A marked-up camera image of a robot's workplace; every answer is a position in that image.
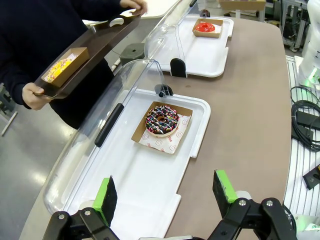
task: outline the brown serving tray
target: brown serving tray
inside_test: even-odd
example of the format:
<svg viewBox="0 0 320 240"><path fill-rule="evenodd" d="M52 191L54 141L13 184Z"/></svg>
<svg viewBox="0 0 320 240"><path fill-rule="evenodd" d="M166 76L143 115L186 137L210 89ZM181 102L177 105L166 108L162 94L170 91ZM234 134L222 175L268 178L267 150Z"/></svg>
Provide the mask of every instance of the brown serving tray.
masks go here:
<svg viewBox="0 0 320 240"><path fill-rule="evenodd" d="M114 19L123 19L123 24L110 26ZM107 22L91 26L84 34L74 41L65 51L63 51L46 70L34 82L38 87L44 89L42 96L49 98L66 98L85 76L102 60L104 57L132 30L134 30L140 21L140 16L125 17L118 15ZM78 68L69 79L61 86L57 87L42 80L42 76L67 52L72 48L87 48L89 60Z"/></svg>

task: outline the person's left hand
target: person's left hand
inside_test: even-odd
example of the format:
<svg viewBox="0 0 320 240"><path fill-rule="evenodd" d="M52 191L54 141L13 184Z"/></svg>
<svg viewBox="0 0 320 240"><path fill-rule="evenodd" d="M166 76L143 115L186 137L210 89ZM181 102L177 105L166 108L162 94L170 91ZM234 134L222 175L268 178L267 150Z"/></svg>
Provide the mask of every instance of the person's left hand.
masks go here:
<svg viewBox="0 0 320 240"><path fill-rule="evenodd" d="M148 10L147 3L144 0L120 0L120 6L124 9L135 9L133 15L143 15Z"/></svg>

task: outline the screw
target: screw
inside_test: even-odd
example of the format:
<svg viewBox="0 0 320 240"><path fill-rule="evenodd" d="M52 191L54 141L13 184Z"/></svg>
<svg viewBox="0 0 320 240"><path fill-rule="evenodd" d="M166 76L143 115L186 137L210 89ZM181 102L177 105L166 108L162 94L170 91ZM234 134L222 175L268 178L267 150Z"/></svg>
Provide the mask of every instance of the screw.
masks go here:
<svg viewBox="0 0 320 240"><path fill-rule="evenodd" d="M270 201L270 200L266 202L266 205L267 205L268 207L271 207L273 204L274 204L274 203L273 203L272 201Z"/></svg>
<svg viewBox="0 0 320 240"><path fill-rule="evenodd" d="M240 200L239 201L239 205L240 206L245 206L247 204L247 202L245 200Z"/></svg>

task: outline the person's right hand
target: person's right hand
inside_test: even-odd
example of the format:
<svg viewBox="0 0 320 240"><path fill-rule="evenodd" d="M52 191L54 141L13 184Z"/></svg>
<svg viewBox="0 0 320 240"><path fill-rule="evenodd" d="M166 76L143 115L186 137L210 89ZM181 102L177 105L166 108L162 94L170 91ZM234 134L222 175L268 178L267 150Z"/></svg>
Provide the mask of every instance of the person's right hand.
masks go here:
<svg viewBox="0 0 320 240"><path fill-rule="evenodd" d="M51 98L46 96L36 96L34 94L43 94L45 91L36 86L33 82L27 83L22 89L23 101L33 110L40 110L47 103L51 102Z"/></svg>

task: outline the gray floor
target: gray floor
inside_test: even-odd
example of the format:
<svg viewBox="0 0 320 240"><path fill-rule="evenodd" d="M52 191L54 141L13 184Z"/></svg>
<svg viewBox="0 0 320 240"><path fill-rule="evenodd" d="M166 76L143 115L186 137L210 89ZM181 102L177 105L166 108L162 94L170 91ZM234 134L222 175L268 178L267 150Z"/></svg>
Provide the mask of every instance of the gray floor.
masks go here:
<svg viewBox="0 0 320 240"><path fill-rule="evenodd" d="M127 44L141 42L157 22L142 22L115 52L121 53ZM115 52L107 55L109 63L118 59ZM296 54L289 49L286 53ZM0 240L19 238L41 187L74 132L49 106L40 111L22 106L17 106L16 110L16 119L6 135L0 137ZM4 126L0 119L0 130Z"/></svg>

